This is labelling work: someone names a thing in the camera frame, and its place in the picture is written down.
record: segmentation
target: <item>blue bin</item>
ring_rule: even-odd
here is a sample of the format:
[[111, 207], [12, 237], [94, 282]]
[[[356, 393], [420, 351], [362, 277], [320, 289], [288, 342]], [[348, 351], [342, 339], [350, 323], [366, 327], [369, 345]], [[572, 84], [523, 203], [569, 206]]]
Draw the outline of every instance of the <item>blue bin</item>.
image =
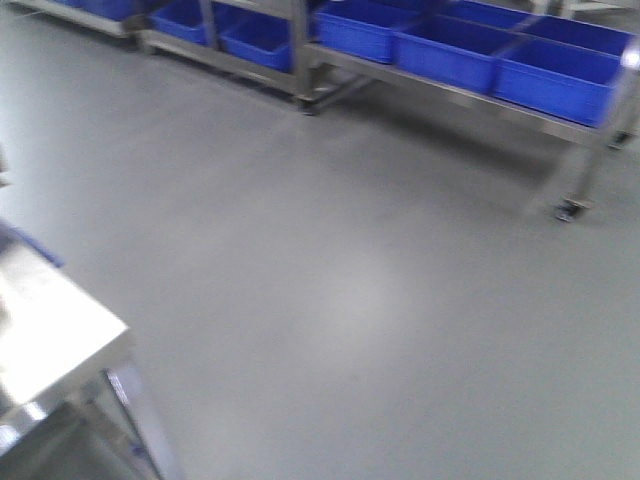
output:
[[159, 32], [181, 38], [188, 42], [205, 45], [207, 36], [198, 0], [177, 0], [151, 15], [154, 27]]
[[133, 0], [84, 0], [83, 8], [111, 20], [124, 20], [135, 12]]
[[469, 0], [449, 4], [442, 15], [507, 30], [531, 18], [530, 14], [520, 10], [511, 10]]
[[488, 93], [497, 72], [496, 53], [518, 38], [504, 30], [436, 16], [396, 34], [398, 68]]
[[541, 17], [524, 29], [536, 37], [588, 48], [610, 55], [622, 55], [632, 35], [611, 28], [558, 17]]
[[620, 78], [617, 57], [535, 39], [504, 55], [495, 96], [598, 127]]
[[394, 29], [416, 16], [367, 0], [328, 2], [316, 13], [320, 43], [380, 63], [392, 63]]
[[224, 49], [231, 55], [283, 72], [291, 70], [289, 23], [259, 13], [221, 33]]

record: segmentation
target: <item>table leg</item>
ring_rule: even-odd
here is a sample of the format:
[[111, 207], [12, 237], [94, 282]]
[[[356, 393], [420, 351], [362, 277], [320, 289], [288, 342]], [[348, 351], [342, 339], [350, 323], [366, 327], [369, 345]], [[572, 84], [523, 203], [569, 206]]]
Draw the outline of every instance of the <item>table leg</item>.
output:
[[110, 368], [105, 376], [158, 477], [183, 480], [182, 469], [134, 362], [128, 360]]

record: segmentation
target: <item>caster wheel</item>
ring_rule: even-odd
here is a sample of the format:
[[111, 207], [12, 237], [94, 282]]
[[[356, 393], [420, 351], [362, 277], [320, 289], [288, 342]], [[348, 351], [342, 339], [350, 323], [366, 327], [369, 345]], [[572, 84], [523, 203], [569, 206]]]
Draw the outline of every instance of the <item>caster wheel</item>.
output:
[[627, 132], [618, 132], [611, 143], [609, 144], [609, 148], [611, 150], [620, 150], [624, 147], [624, 144], [627, 143], [631, 139], [632, 135]]
[[145, 41], [141, 38], [138, 38], [137, 40], [138, 48], [140, 48], [140, 51], [145, 55], [155, 55], [157, 53], [156, 47], [154, 47], [153, 45], [145, 43]]
[[584, 207], [566, 200], [556, 207], [555, 217], [561, 222], [573, 223], [582, 214]]
[[298, 111], [307, 117], [315, 117], [318, 113], [316, 105], [308, 100], [296, 100]]

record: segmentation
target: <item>epoxy floor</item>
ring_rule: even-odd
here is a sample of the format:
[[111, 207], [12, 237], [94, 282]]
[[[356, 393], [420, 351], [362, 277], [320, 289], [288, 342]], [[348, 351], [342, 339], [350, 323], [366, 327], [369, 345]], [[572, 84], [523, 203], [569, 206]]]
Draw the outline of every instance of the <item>epoxy floor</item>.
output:
[[577, 147], [382, 85], [303, 117], [28, 13], [0, 215], [133, 328], [190, 480], [640, 476], [638, 141], [563, 225]]

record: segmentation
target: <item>stainless steel rack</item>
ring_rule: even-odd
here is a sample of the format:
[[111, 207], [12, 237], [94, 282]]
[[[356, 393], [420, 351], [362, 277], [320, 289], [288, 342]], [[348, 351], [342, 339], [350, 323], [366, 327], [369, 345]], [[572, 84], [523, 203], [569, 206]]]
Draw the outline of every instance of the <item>stainless steel rack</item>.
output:
[[[302, 1], [216, 0], [216, 3], [232, 5], [288, 20], [296, 52], [303, 46], [302, 42], [306, 41], [306, 31], [303, 31], [306, 30], [306, 14], [301, 12], [301, 9], [304, 9], [304, 2]], [[306, 76], [305, 73], [300, 72], [299, 64], [293, 72], [284, 73], [221, 51], [211, 4], [212, 0], [200, 0], [207, 45], [197, 45], [155, 30], [143, 30], [139, 32], [142, 48], [147, 53], [153, 53], [155, 49], [168, 51], [196, 62], [249, 78], [286, 93], [297, 95], [299, 92], [299, 78]]]
[[[294, 55], [294, 68], [283, 73], [234, 56], [220, 49], [215, 29], [213, 0], [199, 0], [205, 24], [206, 45], [197, 45], [176, 37], [141, 27], [141, 22], [133, 28], [124, 23], [113, 22], [79, 9], [66, 7], [50, 0], [11, 0], [51, 15], [114, 36], [126, 36], [135, 33], [143, 50], [151, 53], [156, 49], [165, 50], [189, 58], [220, 70], [249, 78], [269, 87], [292, 95], [300, 109], [313, 114], [318, 107], [329, 103], [354, 84], [362, 81], [380, 81], [405, 88], [417, 97], [432, 102], [448, 102], [466, 108], [481, 111], [499, 120], [558, 137], [569, 142], [588, 147], [588, 157], [582, 177], [574, 193], [568, 195], [559, 206], [557, 216], [572, 221], [579, 213], [588, 208], [591, 202], [588, 195], [593, 185], [597, 169], [607, 156], [607, 148], [620, 148], [634, 133], [634, 126], [640, 116], [638, 100], [640, 98], [640, 37], [636, 36], [623, 56], [625, 72], [622, 86], [613, 102], [608, 121], [601, 128], [589, 128], [583, 125], [546, 115], [526, 107], [501, 101], [486, 95], [456, 88], [428, 78], [416, 76], [390, 65], [363, 60], [342, 52], [331, 50], [314, 43], [309, 35], [310, 0], [216, 0], [217, 3], [232, 5], [246, 10], [283, 18], [289, 22], [290, 38]], [[635, 7], [640, 27], [640, 8], [638, 0], [612, 0], [621, 6]], [[327, 87], [327, 78], [336, 70], [349, 72], [351, 81], [335, 88]]]
[[131, 29], [127, 26], [127, 22], [117, 22], [103, 18], [79, 8], [69, 7], [51, 0], [10, 0], [10, 3], [22, 5], [47, 15], [106, 33], [112, 37], [125, 38], [131, 34]]
[[585, 168], [575, 190], [564, 198], [556, 210], [557, 218], [566, 222], [572, 222], [580, 213], [592, 206], [593, 202], [589, 199], [589, 194], [596, 173], [606, 157], [607, 149], [622, 147], [623, 143], [634, 134], [634, 126], [640, 114], [638, 107], [640, 98], [640, 75], [638, 74], [640, 39], [638, 38], [632, 42], [623, 57], [623, 59], [628, 59], [629, 64], [625, 66], [621, 88], [610, 109], [608, 120], [601, 128], [585, 127], [575, 122], [416, 76], [390, 65], [363, 60], [314, 43], [305, 45], [303, 57], [306, 62], [344, 68], [368, 78], [405, 88], [416, 96], [428, 98], [432, 102], [448, 102], [472, 108], [497, 119], [588, 147]]

